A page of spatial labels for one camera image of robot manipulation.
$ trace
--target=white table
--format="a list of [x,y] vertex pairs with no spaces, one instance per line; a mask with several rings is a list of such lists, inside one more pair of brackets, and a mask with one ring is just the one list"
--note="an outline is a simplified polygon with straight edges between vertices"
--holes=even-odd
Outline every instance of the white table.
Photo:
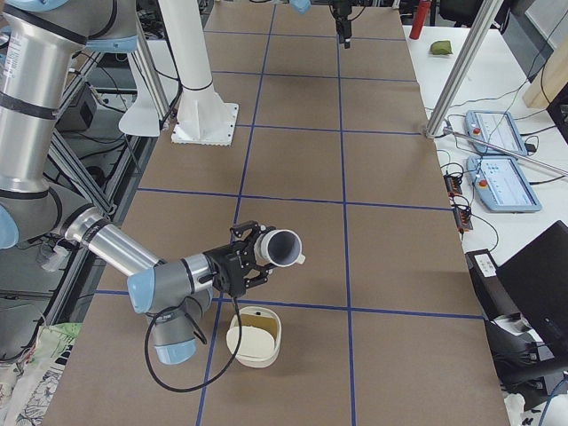
[[[408,38],[410,27],[405,27],[404,30],[416,78],[421,86],[422,99],[427,107],[427,114],[430,115],[469,30],[467,28],[425,27],[422,29],[419,40]],[[438,40],[450,40],[454,54],[449,57],[431,55],[430,45]],[[461,104],[470,99],[498,98],[500,95],[518,88],[525,79],[523,70],[517,64],[501,34],[497,30],[491,30],[479,49],[453,105]],[[525,83],[517,96],[512,93],[501,99],[469,102],[464,106],[452,107],[448,114],[465,114],[470,109],[496,111],[509,109],[514,117],[524,117],[539,111],[538,109],[527,108],[522,100],[528,86],[529,83]],[[455,130],[465,133],[463,118],[454,116],[451,117],[451,122]],[[553,124],[546,111],[517,121],[517,127],[521,133],[544,129]],[[557,129],[547,130],[538,136],[540,146],[534,158],[562,169],[568,169],[568,145],[566,145],[560,132]],[[452,162],[458,162],[465,167],[466,159],[472,154],[456,148],[454,137],[447,136],[436,140],[438,149],[446,150],[450,154]],[[468,142],[462,140],[460,140],[459,146],[472,149]],[[448,163],[447,154],[440,152],[439,160],[440,164]],[[520,162],[520,165],[529,181],[547,180],[555,176],[546,171],[538,170],[526,162]],[[467,178],[464,179],[464,184],[461,187],[464,196],[471,200],[472,188]],[[473,213],[489,221],[499,232],[499,245],[492,252],[497,264],[503,264],[558,219],[568,224],[568,178],[550,184],[537,185],[533,189],[542,204],[542,210],[536,213],[492,213],[476,196],[472,209]],[[491,248],[495,243],[493,230],[474,217],[472,224],[474,230],[465,233],[463,238],[464,253]],[[568,397],[556,397],[548,410],[545,425],[564,425],[566,417],[568,417]],[[537,415],[533,424],[537,424],[538,421]]]

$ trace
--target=silver robot arm segment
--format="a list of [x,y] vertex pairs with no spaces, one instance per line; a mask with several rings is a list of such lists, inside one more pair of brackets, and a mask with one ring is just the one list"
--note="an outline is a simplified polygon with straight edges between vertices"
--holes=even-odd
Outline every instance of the silver robot arm segment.
[[272,269],[301,264],[304,255],[295,233],[247,222],[232,228],[231,244],[165,263],[83,197],[43,179],[71,56],[85,46],[133,51],[135,5],[134,0],[6,0],[12,37],[0,87],[0,249],[45,233],[83,244],[129,277],[134,310],[155,323],[158,357],[177,364],[195,353],[197,322],[209,308],[213,288],[232,298],[244,296],[267,282]]

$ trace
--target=red bottle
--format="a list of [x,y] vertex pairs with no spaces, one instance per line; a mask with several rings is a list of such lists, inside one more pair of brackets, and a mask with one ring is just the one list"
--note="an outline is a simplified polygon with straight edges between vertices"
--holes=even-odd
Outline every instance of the red bottle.
[[430,0],[421,0],[418,5],[418,12],[416,12],[416,17],[414,18],[414,24],[412,25],[412,31],[410,31],[410,38],[413,40],[418,40],[420,33],[422,32],[422,27],[426,21],[426,16],[428,15],[428,10],[430,9]]

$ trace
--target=black monitor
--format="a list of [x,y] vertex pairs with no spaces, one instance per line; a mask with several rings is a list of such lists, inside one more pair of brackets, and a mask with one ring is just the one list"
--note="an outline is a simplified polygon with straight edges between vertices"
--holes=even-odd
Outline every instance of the black monitor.
[[568,355],[568,227],[555,222],[497,276],[552,353]]

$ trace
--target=screen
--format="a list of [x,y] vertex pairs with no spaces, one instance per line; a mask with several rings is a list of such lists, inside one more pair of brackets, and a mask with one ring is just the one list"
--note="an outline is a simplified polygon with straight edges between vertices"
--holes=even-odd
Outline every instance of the screen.
[[517,138],[508,116],[496,113],[476,113],[476,118],[485,142],[509,151],[518,151]]
[[568,354],[568,227],[557,221],[497,268],[497,277],[550,350]]
[[483,159],[481,171],[498,206],[532,206],[533,198],[510,158]]

